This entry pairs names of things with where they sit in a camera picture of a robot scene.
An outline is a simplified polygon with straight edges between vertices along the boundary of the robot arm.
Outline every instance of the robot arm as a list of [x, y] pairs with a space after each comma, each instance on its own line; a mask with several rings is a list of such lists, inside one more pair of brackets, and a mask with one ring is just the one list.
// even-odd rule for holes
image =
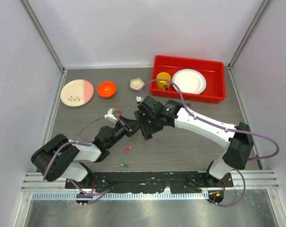
[[[152, 134], [162, 130], [164, 126], [187, 129], [216, 142], [226, 149], [221, 157], [213, 161], [207, 169], [206, 178], [210, 185], [215, 186], [234, 168], [245, 168], [253, 147], [252, 137], [227, 131], [230, 128], [249, 131], [249, 126], [245, 123], [241, 122], [238, 126], [226, 124], [190, 110], [195, 116], [226, 128], [226, 130], [218, 129], [189, 115], [181, 103], [169, 100], [163, 105], [150, 96], [145, 97], [139, 103], [138, 109], [134, 112], [136, 120], [129, 120], [123, 116], [116, 118], [114, 110], [110, 109], [105, 118], [116, 123], [115, 126], [102, 127], [91, 146], [80, 144], [66, 146], [61, 155], [56, 158], [56, 162], [52, 165], [46, 180], [54, 181], [59, 177], [64, 177], [74, 179], [80, 187], [85, 187], [91, 182], [92, 173], [84, 164], [74, 163], [73, 161], [100, 162], [109, 155], [109, 149], [123, 136], [131, 137], [141, 129], [143, 137], [148, 140], [152, 138]], [[31, 158], [32, 163], [41, 173], [45, 172], [53, 152], [68, 141], [62, 134], [56, 137], [35, 152]]]

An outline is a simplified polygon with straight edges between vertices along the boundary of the bowl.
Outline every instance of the bowl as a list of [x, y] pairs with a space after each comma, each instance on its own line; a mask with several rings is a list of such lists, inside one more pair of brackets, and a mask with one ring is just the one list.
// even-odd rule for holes
[[110, 98], [114, 96], [116, 85], [111, 81], [105, 81], [97, 87], [98, 94], [103, 98]]

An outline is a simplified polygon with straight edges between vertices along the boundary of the white plate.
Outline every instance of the white plate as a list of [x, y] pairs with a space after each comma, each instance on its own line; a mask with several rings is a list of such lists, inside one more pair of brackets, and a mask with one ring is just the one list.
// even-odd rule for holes
[[181, 92], [197, 95], [202, 93], [207, 85], [206, 79], [200, 72], [190, 69], [177, 71], [172, 77], [172, 82], [180, 88]]
[[94, 94], [94, 86], [83, 79], [77, 79], [66, 84], [61, 91], [61, 100], [68, 106], [81, 106], [87, 103]]

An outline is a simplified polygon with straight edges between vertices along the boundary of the small bowl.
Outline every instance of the small bowl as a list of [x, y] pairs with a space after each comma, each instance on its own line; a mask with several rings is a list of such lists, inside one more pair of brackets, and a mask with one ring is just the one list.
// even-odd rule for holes
[[116, 91], [116, 85], [110, 81], [101, 83], [97, 87], [98, 94], [103, 98], [110, 98], [114, 96]]
[[142, 78], [137, 77], [130, 80], [129, 87], [131, 90], [140, 91], [144, 84], [145, 82], [142, 80]]

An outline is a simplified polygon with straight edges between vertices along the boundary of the gray table surface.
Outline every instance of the gray table surface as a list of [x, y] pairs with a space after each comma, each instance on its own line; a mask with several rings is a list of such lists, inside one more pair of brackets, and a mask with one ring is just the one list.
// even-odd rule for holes
[[[136, 91], [129, 88], [129, 80], [141, 77], [144, 81], [151, 78], [152, 68], [125, 69], [90, 69], [68, 70], [65, 84], [75, 79], [90, 81], [95, 89], [92, 99], [80, 107], [68, 107], [60, 102], [52, 131], [52, 136], [65, 134], [72, 140], [84, 142], [79, 132], [93, 120], [104, 116], [109, 108], [117, 108], [122, 115], [135, 119], [133, 112], [137, 110]], [[112, 81], [117, 86], [114, 97], [101, 98], [97, 86], [103, 81]], [[227, 69], [225, 69], [226, 99], [219, 104], [189, 101], [192, 109], [202, 115], [225, 123], [238, 124], [243, 116], [235, 95], [235, 91]], [[151, 95], [149, 89], [143, 91], [143, 96]], [[154, 97], [165, 103], [168, 98]], [[104, 126], [113, 126], [107, 120], [100, 120], [83, 133], [93, 141], [98, 130]], [[166, 127], [154, 134], [154, 138], [145, 141], [140, 131], [131, 138], [123, 138], [110, 149], [110, 155], [100, 163], [84, 162], [93, 171], [205, 171], [212, 160], [224, 152], [216, 143], [198, 134], [183, 129]], [[247, 170], [256, 170], [256, 161], [247, 163]]]

